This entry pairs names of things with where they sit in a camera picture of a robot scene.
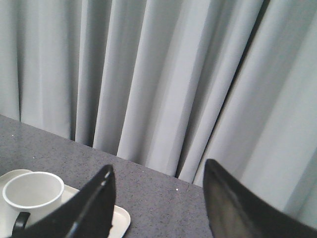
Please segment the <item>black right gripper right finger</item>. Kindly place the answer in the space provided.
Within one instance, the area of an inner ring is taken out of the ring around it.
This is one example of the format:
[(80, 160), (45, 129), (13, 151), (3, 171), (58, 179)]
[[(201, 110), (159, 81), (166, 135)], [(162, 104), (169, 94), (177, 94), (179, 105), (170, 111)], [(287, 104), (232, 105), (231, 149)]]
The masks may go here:
[(214, 238), (315, 238), (304, 225), (257, 197), (216, 160), (205, 163), (203, 191)]

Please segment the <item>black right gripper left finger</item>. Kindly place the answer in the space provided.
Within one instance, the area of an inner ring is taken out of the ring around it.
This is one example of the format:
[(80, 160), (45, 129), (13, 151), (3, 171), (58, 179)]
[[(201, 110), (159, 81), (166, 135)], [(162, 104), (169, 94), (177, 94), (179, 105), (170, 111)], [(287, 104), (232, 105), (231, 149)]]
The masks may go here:
[(13, 238), (106, 238), (112, 227), (116, 198), (112, 165), (100, 171), (66, 203), (31, 226), (30, 212), (14, 221)]

